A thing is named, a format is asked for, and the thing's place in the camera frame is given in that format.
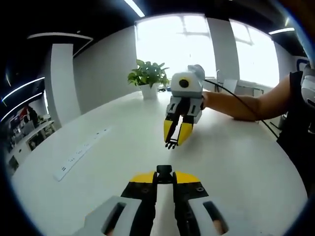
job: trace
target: white flower pot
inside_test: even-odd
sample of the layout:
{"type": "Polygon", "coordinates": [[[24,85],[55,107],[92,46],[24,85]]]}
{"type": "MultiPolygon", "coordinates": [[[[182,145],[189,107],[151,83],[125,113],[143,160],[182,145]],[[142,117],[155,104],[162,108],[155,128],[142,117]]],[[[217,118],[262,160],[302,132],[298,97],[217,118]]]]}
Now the white flower pot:
{"type": "Polygon", "coordinates": [[[150,85],[140,85],[139,86],[141,91],[142,91],[142,95],[143,95],[143,99],[147,100],[147,99],[156,99],[158,97],[158,85],[157,84],[153,84],[152,88],[150,88],[150,85]]]}

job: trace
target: power strip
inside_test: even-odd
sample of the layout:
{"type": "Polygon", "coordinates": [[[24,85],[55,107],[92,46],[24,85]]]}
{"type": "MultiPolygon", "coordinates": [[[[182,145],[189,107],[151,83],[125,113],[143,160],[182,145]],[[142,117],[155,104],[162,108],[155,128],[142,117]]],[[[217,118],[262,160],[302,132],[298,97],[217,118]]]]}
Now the power strip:
{"type": "Polygon", "coordinates": [[[81,157],[85,155],[85,153],[88,152],[88,150],[100,139],[102,138],[106,133],[108,132],[108,129],[103,129],[96,134],[92,135],[88,139],[88,141],[80,146],[77,151],[71,155],[64,163],[61,165],[60,168],[56,170],[56,172],[53,174],[53,177],[56,181],[61,181],[62,178],[71,170],[71,168],[77,163],[81,157]]]}

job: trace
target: potted plant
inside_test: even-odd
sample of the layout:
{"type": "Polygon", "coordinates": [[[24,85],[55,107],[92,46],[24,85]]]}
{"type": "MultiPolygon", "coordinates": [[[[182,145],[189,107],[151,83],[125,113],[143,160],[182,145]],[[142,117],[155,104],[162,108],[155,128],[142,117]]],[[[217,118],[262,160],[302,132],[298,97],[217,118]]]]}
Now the potted plant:
{"type": "Polygon", "coordinates": [[[155,62],[144,62],[142,60],[137,60],[137,65],[138,68],[133,69],[128,75],[128,83],[140,87],[143,99],[156,98],[157,84],[166,86],[169,83],[165,73],[165,70],[168,68],[162,68],[165,63],[158,65],[155,62]]]}

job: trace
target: person's arm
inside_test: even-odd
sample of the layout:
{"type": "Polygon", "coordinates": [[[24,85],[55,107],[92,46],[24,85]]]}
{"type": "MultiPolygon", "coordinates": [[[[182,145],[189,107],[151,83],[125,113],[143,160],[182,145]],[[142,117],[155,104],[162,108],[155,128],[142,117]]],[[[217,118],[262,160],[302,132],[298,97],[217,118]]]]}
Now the person's arm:
{"type": "Polygon", "coordinates": [[[236,97],[217,92],[203,92],[204,107],[227,114],[235,119],[255,121],[271,119],[287,111],[290,98],[290,78],[286,76],[275,88],[260,97],[238,96],[258,117],[236,97]]]}

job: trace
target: green leaves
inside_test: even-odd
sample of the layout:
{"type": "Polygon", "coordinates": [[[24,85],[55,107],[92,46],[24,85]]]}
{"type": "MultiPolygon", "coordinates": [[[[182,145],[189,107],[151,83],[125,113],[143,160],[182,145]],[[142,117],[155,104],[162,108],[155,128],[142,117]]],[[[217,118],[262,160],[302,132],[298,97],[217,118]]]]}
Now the green leaves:
{"type": "Polygon", "coordinates": [[[165,70],[168,69],[164,68],[161,69],[165,63],[158,65],[157,63],[151,63],[150,61],[136,61],[138,68],[133,69],[131,73],[128,75],[128,83],[138,85],[146,85],[149,84],[152,87],[155,83],[161,83],[163,85],[167,85],[169,80],[166,77],[165,70]]]}

